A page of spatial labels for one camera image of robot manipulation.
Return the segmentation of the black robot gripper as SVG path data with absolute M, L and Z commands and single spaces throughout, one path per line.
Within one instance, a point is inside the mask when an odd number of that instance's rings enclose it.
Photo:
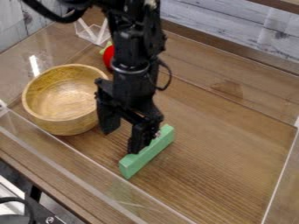
M 120 127 L 120 119 L 132 124 L 127 153 L 138 154 L 150 145 L 165 119 L 155 106 L 158 68 L 150 67 L 128 71 L 116 69 L 114 79 L 98 78 L 98 120 L 102 132 L 107 135 Z

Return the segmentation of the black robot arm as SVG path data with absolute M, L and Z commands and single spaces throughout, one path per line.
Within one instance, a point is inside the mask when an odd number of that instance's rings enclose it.
M 104 134 L 132 124 L 127 152 L 136 154 L 155 139 L 165 115 L 154 96 L 169 86 L 158 84 L 159 54 L 167 37 L 162 28 L 159 0 L 60 0 L 76 10 L 102 8 L 115 47 L 112 80 L 96 79 L 98 119 Z

